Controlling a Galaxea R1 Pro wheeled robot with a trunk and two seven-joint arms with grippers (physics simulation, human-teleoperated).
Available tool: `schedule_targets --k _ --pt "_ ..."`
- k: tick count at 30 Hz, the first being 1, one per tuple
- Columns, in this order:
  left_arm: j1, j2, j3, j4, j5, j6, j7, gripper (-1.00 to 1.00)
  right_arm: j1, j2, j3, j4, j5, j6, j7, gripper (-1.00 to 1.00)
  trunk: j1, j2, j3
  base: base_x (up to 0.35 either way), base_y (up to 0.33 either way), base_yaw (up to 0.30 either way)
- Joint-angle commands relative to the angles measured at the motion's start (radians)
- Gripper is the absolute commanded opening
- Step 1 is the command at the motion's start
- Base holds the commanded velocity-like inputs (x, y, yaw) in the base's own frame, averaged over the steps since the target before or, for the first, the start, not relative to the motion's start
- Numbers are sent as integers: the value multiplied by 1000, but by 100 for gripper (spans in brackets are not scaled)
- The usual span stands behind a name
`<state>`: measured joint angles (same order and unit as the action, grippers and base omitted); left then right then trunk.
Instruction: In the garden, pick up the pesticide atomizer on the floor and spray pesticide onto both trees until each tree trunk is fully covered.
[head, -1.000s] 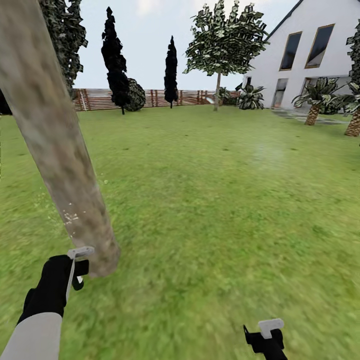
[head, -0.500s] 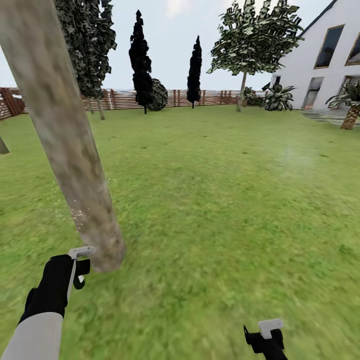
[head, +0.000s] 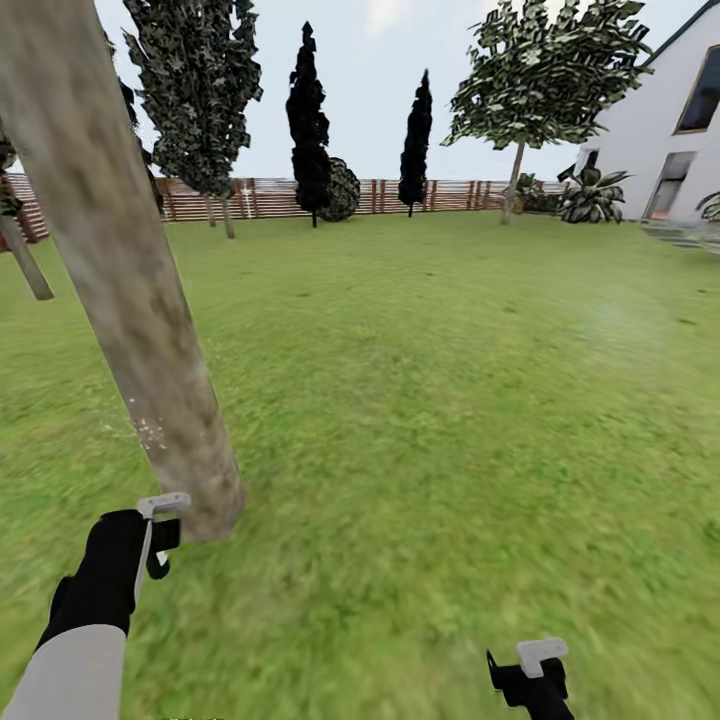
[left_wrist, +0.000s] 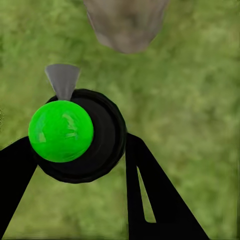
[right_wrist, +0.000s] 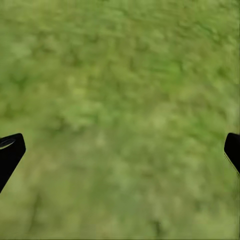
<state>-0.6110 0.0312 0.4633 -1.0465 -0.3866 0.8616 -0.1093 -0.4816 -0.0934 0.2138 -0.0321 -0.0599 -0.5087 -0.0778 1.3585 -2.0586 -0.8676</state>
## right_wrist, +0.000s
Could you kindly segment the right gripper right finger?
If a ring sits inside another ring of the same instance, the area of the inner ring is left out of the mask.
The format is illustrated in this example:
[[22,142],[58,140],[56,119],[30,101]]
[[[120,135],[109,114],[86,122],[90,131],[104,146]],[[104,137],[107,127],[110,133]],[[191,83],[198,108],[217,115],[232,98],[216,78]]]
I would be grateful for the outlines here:
[[240,135],[229,133],[227,135],[224,151],[240,173]]

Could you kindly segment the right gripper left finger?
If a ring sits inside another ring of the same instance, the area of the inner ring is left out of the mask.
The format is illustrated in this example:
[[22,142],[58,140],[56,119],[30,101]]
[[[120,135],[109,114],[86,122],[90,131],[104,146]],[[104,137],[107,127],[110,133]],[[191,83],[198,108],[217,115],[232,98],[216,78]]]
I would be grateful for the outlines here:
[[0,193],[26,152],[22,133],[0,138]]

